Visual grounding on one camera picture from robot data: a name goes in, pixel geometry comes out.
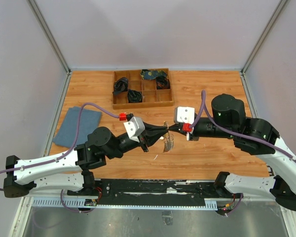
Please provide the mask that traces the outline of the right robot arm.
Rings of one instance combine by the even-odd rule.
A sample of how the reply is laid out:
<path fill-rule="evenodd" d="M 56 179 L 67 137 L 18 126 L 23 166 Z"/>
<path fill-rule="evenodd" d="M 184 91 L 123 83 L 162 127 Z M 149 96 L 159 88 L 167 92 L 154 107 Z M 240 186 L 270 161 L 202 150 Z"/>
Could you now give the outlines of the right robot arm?
<path fill-rule="evenodd" d="M 221 198 L 232 194 L 249 194 L 272 199 L 280 206 L 296 211 L 296 155 L 268 121 L 246 116 L 242 100 L 221 94 L 211 101 L 212 112 L 201 93 L 198 113 L 193 107 L 176 107 L 170 131 L 186 136 L 188 141 L 200 137 L 232 139 L 234 146 L 264 161 L 273 176 L 249 177 L 221 171 L 214 182 L 214 193 Z"/>

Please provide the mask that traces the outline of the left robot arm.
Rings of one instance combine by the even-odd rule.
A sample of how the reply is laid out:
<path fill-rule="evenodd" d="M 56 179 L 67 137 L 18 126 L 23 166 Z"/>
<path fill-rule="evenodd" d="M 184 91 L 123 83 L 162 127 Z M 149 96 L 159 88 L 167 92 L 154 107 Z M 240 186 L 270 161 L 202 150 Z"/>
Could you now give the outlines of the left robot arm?
<path fill-rule="evenodd" d="M 126 132 L 119 136 L 106 127 L 98 127 L 85 143 L 61 154 L 29 160 L 7 157 L 4 196 L 18 198 L 42 190 L 66 190 L 68 194 L 85 196 L 100 192 L 93 169 L 105 166 L 107 158 L 121 158 L 137 147 L 148 152 L 168 132 L 165 126 L 147 123 L 136 126 L 129 121 L 125 126 Z"/>

